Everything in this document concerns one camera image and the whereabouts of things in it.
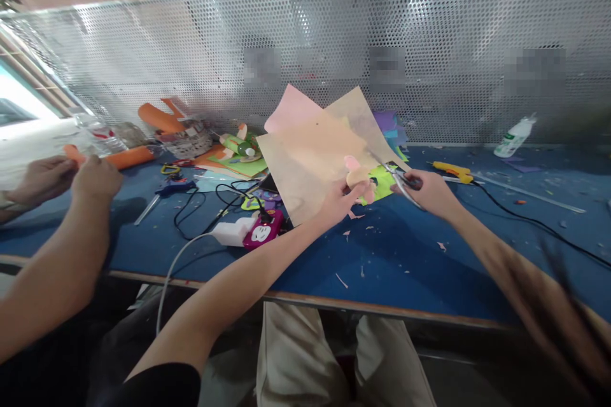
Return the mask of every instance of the white cable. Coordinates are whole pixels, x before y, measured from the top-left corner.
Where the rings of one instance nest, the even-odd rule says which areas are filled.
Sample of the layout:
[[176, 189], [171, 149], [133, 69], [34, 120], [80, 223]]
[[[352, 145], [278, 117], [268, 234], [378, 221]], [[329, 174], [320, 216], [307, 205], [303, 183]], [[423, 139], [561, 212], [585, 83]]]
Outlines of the white cable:
[[174, 270], [174, 266], [176, 265], [176, 262], [178, 260], [178, 258], [180, 258], [181, 254], [183, 253], [183, 251], [185, 251], [190, 244], [192, 244], [193, 242], [195, 242], [196, 240], [199, 240], [202, 237], [205, 237], [206, 235], [212, 235], [211, 233], [205, 233], [202, 235], [198, 235], [197, 237], [193, 238], [192, 240], [189, 240], [185, 246], [183, 246], [181, 248], [181, 250], [178, 252], [178, 254], [176, 255], [176, 257], [174, 258], [174, 261], [172, 261], [172, 265], [170, 266], [170, 269], [167, 271], [167, 275], [165, 277], [165, 282], [164, 282], [164, 288], [161, 291], [161, 299], [159, 300], [159, 310], [157, 311], [157, 326], [156, 326], [156, 335], [159, 335], [159, 331], [161, 330], [161, 311], [163, 310], [164, 307], [164, 300], [165, 300], [165, 292], [167, 291], [167, 285], [168, 283], [170, 283], [170, 276], [172, 275], [172, 271]]

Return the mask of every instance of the beige pants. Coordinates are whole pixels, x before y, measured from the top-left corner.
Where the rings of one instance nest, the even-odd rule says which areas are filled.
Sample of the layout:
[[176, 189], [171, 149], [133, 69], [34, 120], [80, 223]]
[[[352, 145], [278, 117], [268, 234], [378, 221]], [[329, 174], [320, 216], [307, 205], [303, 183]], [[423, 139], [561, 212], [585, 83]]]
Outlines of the beige pants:
[[[363, 316], [356, 328], [358, 401], [434, 407], [425, 372], [402, 321]], [[346, 406], [348, 383], [315, 308], [265, 302], [256, 400], [268, 406]]]

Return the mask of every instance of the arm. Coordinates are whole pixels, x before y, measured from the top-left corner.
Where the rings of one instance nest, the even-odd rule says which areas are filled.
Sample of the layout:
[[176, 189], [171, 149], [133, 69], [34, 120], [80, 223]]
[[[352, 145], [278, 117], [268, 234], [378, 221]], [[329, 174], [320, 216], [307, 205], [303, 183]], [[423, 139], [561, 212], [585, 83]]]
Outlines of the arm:
[[121, 181], [116, 168], [96, 156], [77, 173], [72, 204], [62, 224], [0, 301], [0, 363], [91, 300], [108, 251], [110, 204]]
[[[15, 204], [35, 208], [68, 190], [76, 164], [65, 156], [34, 161], [27, 166], [22, 182], [13, 191], [3, 191], [4, 198]], [[0, 209], [0, 224], [20, 216], [22, 211]]]
[[[587, 324], [578, 316], [579, 309], [585, 310], [587, 319], [605, 340], [604, 345], [611, 348], [608, 323], [592, 310], [578, 304], [554, 279], [469, 213], [441, 176], [421, 170], [412, 170], [405, 175], [408, 179], [422, 182], [420, 190], [407, 191], [423, 208], [445, 219], [463, 237], [514, 307], [530, 335], [563, 367], [565, 373], [572, 371], [559, 351], [558, 341], [554, 341], [556, 331], [568, 342], [582, 367], [599, 381], [609, 381], [611, 368], [586, 329]], [[551, 318], [552, 333], [549, 332], [550, 323], [542, 319], [542, 309]]]
[[315, 218], [251, 251], [202, 286], [172, 316], [128, 379], [166, 362], [191, 364], [201, 375], [220, 333], [252, 307], [312, 242], [344, 219], [368, 185], [357, 184], [348, 195], [345, 186], [345, 180], [334, 184]]

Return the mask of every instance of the white glue bottle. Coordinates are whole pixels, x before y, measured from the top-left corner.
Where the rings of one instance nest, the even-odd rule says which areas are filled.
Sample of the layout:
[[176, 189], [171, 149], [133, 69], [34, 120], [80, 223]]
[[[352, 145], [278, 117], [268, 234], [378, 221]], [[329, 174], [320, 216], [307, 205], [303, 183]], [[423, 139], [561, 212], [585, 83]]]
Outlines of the white glue bottle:
[[530, 135], [533, 124], [537, 122], [535, 115], [536, 113], [533, 113], [528, 118], [522, 118], [518, 124], [509, 129], [503, 137], [503, 141], [495, 148], [495, 156], [507, 158], [514, 155]]

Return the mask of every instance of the black cable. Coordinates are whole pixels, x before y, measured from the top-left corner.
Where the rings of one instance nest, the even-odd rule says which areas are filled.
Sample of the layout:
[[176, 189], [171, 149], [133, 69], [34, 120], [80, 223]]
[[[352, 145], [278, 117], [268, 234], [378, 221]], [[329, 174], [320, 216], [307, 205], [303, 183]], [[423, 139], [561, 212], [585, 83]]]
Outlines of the black cable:
[[[195, 194], [203, 194], [204, 195], [204, 199], [203, 201], [200, 202], [200, 204], [198, 206], [196, 206], [195, 208], [193, 208], [193, 210], [191, 210], [189, 213], [187, 213], [185, 216], [183, 216], [183, 218], [180, 221], [177, 221], [178, 217], [180, 216], [180, 214], [185, 211], [185, 209], [188, 207], [189, 203], [191, 202], [191, 200], [193, 199], [193, 197], [195, 196]], [[201, 192], [194, 192], [189, 196], [189, 199], [187, 199], [186, 203], [182, 206], [182, 208], [180, 208], [180, 210], [174, 215], [174, 227], [176, 228], [176, 230], [178, 230], [178, 233], [180, 234], [180, 236], [185, 239], [185, 240], [191, 240], [193, 239], [193, 237], [187, 237], [185, 235], [185, 233], [183, 232], [183, 230], [180, 228], [180, 224], [186, 220], [189, 216], [191, 216], [193, 213], [195, 213], [195, 211], [199, 208], [202, 207], [204, 205], [204, 203], [206, 202], [206, 193], [201, 193]]]
[[587, 256], [589, 256], [590, 258], [592, 258], [592, 259], [594, 259], [595, 261], [597, 261], [597, 262], [601, 263], [602, 265], [604, 265], [605, 267], [607, 267], [607, 268], [611, 268], [611, 263], [610, 263], [610, 262], [608, 262], [607, 260], [605, 260], [605, 259], [601, 258], [600, 256], [595, 255], [593, 252], [588, 251], [588, 250], [587, 250], [587, 249], [585, 249], [585, 248], [581, 248], [581, 246], [579, 246], [579, 245], [575, 245], [573, 242], [570, 242], [569, 240], [565, 239], [565, 238], [564, 238], [562, 235], [560, 235], [560, 234], [559, 234], [557, 231], [555, 231], [554, 229], [552, 229], [552, 228], [551, 228], [550, 226], [548, 226], [547, 224], [545, 224], [545, 223], [543, 223], [543, 222], [539, 221], [538, 219], [529, 218], [529, 217], [527, 217], [527, 216], [522, 216], [522, 215], [520, 215], [520, 214], [518, 214], [518, 213], [514, 213], [514, 212], [512, 212], [510, 209], [508, 209], [508, 208], [506, 208], [504, 205], [500, 204], [500, 203], [499, 203], [499, 202], [498, 202], [498, 201], [497, 201], [497, 200], [496, 200], [496, 199], [495, 199], [495, 198], [492, 196], [492, 194], [491, 194], [490, 192], [488, 192], [488, 190], [487, 190], [485, 187], [483, 187], [481, 184], [479, 184], [479, 183], [477, 183], [477, 182], [475, 182], [475, 181], [473, 181], [473, 184], [474, 184], [475, 186], [477, 186], [478, 188], [480, 188], [480, 189], [481, 189], [483, 192], [485, 192], [485, 193], [486, 193], [486, 195], [487, 195], [488, 197], [490, 197], [490, 200], [492, 200], [492, 202], [494, 202], [494, 203], [495, 203], [495, 205], [496, 205], [497, 207], [499, 207], [501, 210], [503, 210], [503, 211], [505, 211], [505, 212], [509, 213], [510, 215], [517, 216], [518, 218], [523, 219], [523, 220], [525, 220], [525, 221], [528, 221], [528, 222], [530, 222], [530, 223], [533, 223], [533, 224], [538, 224], [539, 226], [541, 226], [541, 227], [543, 227], [544, 229], [546, 229], [546, 230], [547, 230], [547, 231], [548, 231], [548, 232], [549, 232], [549, 233], [550, 233], [552, 236], [554, 236], [555, 238], [557, 238], [557, 239], [558, 239], [558, 240], [560, 240], [561, 242], [564, 242], [564, 243], [566, 243], [567, 245], [569, 245], [570, 247], [573, 247], [574, 249], [576, 249], [576, 250], [578, 250], [578, 251], [580, 251], [580, 252], [582, 252], [582, 253], [586, 254], [586, 255], [587, 255]]
[[[237, 181], [232, 181], [231, 185], [233, 185], [234, 183], [248, 183], [249, 181], [256, 181], [257, 183], [255, 183], [254, 185], [252, 185], [250, 188], [248, 188], [246, 190], [246, 192], [250, 192], [253, 189], [255, 189], [258, 185], [259, 185], [259, 180], [255, 180], [255, 179], [250, 179], [250, 180], [237, 180]], [[208, 224], [206, 226], [206, 229], [202, 230], [202, 234], [208, 232], [210, 229], [212, 229], [212, 227], [218, 222], [219, 219], [221, 219], [223, 217], [223, 213], [225, 213], [225, 211], [238, 199], [242, 198], [243, 196], [239, 195], [237, 196], [235, 199], [233, 199], [230, 203], [228, 203], [224, 209], [222, 209], [217, 215], [216, 217], [210, 222], [210, 224]]]
[[[233, 184], [234, 184], [234, 183], [231, 183], [231, 186], [230, 186], [229, 184], [221, 183], [221, 184], [217, 185], [217, 187], [216, 187], [216, 189], [215, 189], [216, 196], [217, 196], [217, 197], [218, 197], [218, 198], [221, 200], [221, 202], [223, 202], [223, 203], [224, 203], [224, 204], [226, 204], [226, 205], [229, 205], [230, 207], [232, 206], [232, 204], [231, 204], [231, 203], [227, 203], [227, 202], [225, 201], [225, 199], [223, 199], [223, 198], [222, 198], [221, 196], [219, 196], [219, 194], [218, 194], [218, 188], [220, 188], [221, 186], [224, 186], [224, 187], [226, 187], [226, 188], [229, 188], [229, 189], [231, 189], [231, 190], [232, 190], [232, 191], [234, 191], [234, 192], [240, 193], [241, 195], [243, 195], [243, 196], [244, 196], [244, 197], [246, 197], [246, 198], [250, 198], [250, 197], [248, 196], [248, 194], [246, 194], [245, 192], [242, 192], [241, 190], [234, 188], [234, 187], [233, 187]], [[259, 204], [259, 208], [260, 208], [260, 209], [263, 211], [263, 205], [261, 205], [261, 201], [259, 200], [259, 198], [258, 198], [257, 196], [254, 196], [254, 197], [256, 198], [256, 201], [257, 201], [257, 203]]]
[[[229, 188], [232, 188], [234, 191], [238, 191], [239, 193], [242, 193], [242, 191], [237, 190], [233, 187], [233, 185], [235, 183], [248, 183], [250, 181], [257, 181], [258, 180], [254, 180], [254, 179], [250, 179], [250, 180], [236, 180], [236, 181], [232, 181], [230, 185], [228, 184], [219, 184], [218, 186], [227, 186]], [[248, 190], [246, 190], [246, 192], [252, 190], [254, 187], [257, 186], [258, 183], [256, 183], [254, 186], [248, 188]], [[218, 186], [215, 189], [215, 193], [216, 196], [223, 202], [223, 203], [227, 203], [224, 199], [222, 199], [222, 197], [219, 195], [218, 193]], [[185, 209], [188, 207], [189, 203], [191, 202], [191, 200], [193, 199], [193, 197], [195, 196], [195, 194], [204, 194], [204, 199], [203, 201], [201, 201], [201, 203], [196, 206], [193, 210], [191, 210], [189, 213], [187, 213], [185, 216], [183, 216], [180, 221], [178, 220], [178, 217], [180, 216], [180, 214], [185, 211]], [[233, 204], [238, 198], [241, 198], [242, 196], [238, 196], [236, 199], [234, 199], [231, 204]], [[206, 193], [201, 193], [201, 192], [194, 192], [189, 196], [189, 199], [186, 201], [186, 203], [182, 206], [182, 208], [180, 208], [180, 210], [176, 213], [176, 215], [174, 215], [174, 227], [176, 228], [176, 230], [178, 230], [178, 233], [180, 234], [180, 236], [185, 239], [185, 240], [193, 240], [195, 237], [187, 237], [185, 235], [185, 233], [183, 232], [183, 230], [180, 228], [180, 224], [186, 220], [188, 217], [190, 217], [193, 213], [195, 213], [195, 211], [197, 211], [198, 208], [203, 207], [204, 203], [206, 202]], [[217, 215], [217, 217], [214, 219], [214, 221], [212, 222], [212, 224], [214, 224], [215, 222], [217, 222], [223, 215], [223, 213], [230, 207], [230, 205], [227, 205], [220, 213], [219, 215]], [[210, 229], [211, 225], [209, 225], [202, 233], [207, 232]]]

